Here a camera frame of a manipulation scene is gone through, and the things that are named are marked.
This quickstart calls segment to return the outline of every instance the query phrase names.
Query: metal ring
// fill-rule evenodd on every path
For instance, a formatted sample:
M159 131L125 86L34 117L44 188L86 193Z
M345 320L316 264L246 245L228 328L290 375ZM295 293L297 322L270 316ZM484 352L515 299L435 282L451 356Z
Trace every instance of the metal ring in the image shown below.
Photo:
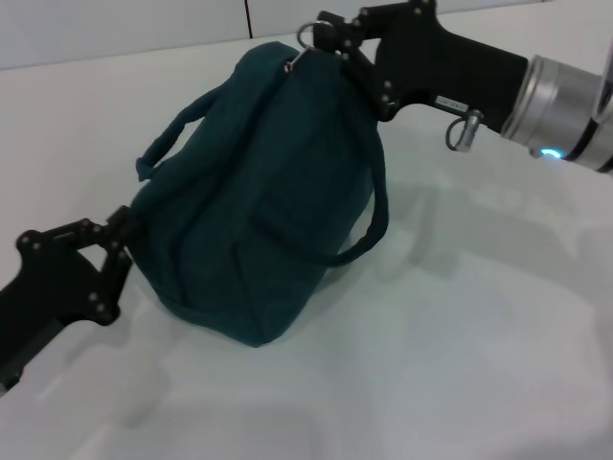
M298 29L298 32L296 32L296 39L298 40L298 43L300 43L300 46L302 46L303 48L312 48L310 45L307 45L306 43L303 42L303 33L305 32L306 29L312 28L316 25L334 27L331 22L320 21L319 19L316 21L307 22L306 24L303 24L302 26L300 26L300 29Z

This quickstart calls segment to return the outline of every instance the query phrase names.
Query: white surface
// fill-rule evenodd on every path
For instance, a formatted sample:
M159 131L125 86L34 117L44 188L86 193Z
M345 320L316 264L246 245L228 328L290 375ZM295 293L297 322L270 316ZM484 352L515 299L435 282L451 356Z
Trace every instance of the white surface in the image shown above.
M443 24L598 72L612 13L560 0ZM261 42L0 73L0 285L23 230L128 203L134 158ZM0 458L613 458L613 181L486 130L449 152L451 120L414 106L381 126L389 235L280 340L187 325L133 270L117 323L71 326L0 399Z
M248 36L243 0L0 0L0 69Z
M536 3L539 0L438 0L439 12L463 12L481 8ZM320 11L333 12L347 19L360 8L399 3L391 0L249 0L253 36L291 34L313 21Z

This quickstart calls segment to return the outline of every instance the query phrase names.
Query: teal bag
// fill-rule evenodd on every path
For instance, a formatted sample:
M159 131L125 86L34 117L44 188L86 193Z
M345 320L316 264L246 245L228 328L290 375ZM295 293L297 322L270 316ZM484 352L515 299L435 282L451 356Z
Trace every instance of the teal bag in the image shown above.
M375 246L388 225L376 119L338 58L281 43L248 52L137 161L149 180L129 245L162 303L251 346L279 337L328 267ZM186 123L204 120L161 162ZM375 189L366 235L338 254Z

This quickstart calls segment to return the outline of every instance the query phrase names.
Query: label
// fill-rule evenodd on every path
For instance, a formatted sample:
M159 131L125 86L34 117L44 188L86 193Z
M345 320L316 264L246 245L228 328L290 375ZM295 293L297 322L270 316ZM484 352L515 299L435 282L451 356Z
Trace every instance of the label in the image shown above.
M453 99L445 98L443 96L437 96L437 100L434 101L434 104L442 105L443 107L452 108L453 110L457 110L458 112L466 112L468 111L468 105L465 103L459 103L454 101Z

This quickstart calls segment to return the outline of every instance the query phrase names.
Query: bag handle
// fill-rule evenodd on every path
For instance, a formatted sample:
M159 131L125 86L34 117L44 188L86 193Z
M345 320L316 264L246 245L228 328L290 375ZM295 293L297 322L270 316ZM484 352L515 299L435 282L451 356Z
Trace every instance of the bag handle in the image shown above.
M157 168L162 166L160 164L156 168L156 165L166 156L170 149L172 149L172 146L174 146L183 132L185 125L197 122L207 115L209 109L213 106L217 96L223 89L224 84L212 89L181 110L160 137L153 141L145 151L145 154L136 160L136 172L138 173L139 181L143 182L144 180L151 179L155 175Z
M266 224L264 225L265 230L276 242L284 246L286 249L296 253L306 261L328 267L337 267L350 264L373 249L387 232L387 227L390 221L390 212L385 179L385 159L383 156L383 147L381 146L380 139L378 138L377 142L373 142L373 139L368 138L361 132L361 130L358 132L358 135L360 137L360 145L365 146L364 150L366 159L371 169L373 190L375 195L375 208L373 210L371 224L369 225L366 234L356 244L340 254L323 254L311 247L308 247L308 245L304 244L303 241L297 241L294 237L289 237L278 228L272 228L270 225Z

